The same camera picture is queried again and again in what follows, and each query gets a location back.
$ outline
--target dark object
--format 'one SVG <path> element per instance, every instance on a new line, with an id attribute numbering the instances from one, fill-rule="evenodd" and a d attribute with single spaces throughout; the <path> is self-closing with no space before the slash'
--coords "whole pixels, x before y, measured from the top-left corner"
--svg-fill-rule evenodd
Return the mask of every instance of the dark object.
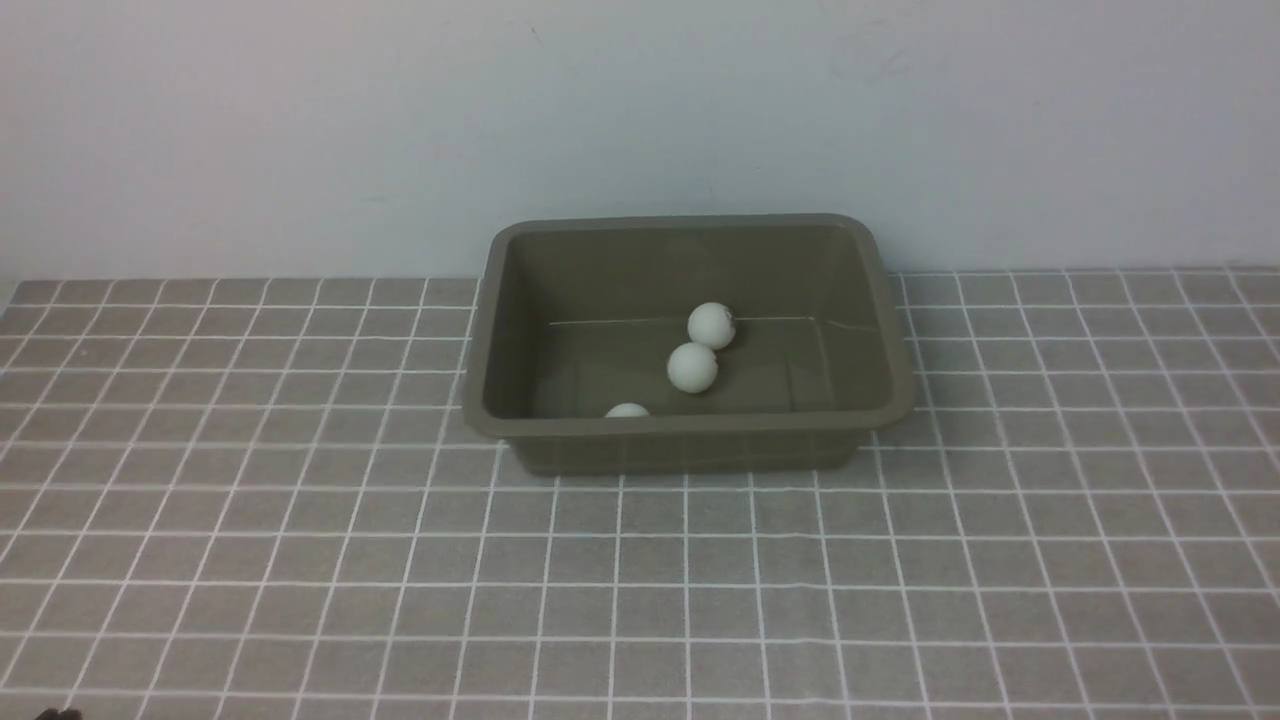
<path id="1" fill-rule="evenodd" d="M 701 395 L 667 380 L 699 304 L 737 315 Z M 462 407 L 539 475 L 842 464 L 914 383 L 867 228 L 841 215 L 522 223 L 493 241 Z M 649 418 L 603 418 L 639 402 Z"/>

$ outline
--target white wall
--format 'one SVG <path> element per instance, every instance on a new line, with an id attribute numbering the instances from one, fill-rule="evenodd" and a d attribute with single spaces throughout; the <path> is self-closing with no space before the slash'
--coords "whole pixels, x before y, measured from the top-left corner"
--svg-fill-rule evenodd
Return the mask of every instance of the white wall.
<path id="1" fill-rule="evenodd" d="M 0 275 L 817 210 L 897 268 L 1277 261 L 1277 38 L 1276 0 L 4 0 Z"/>

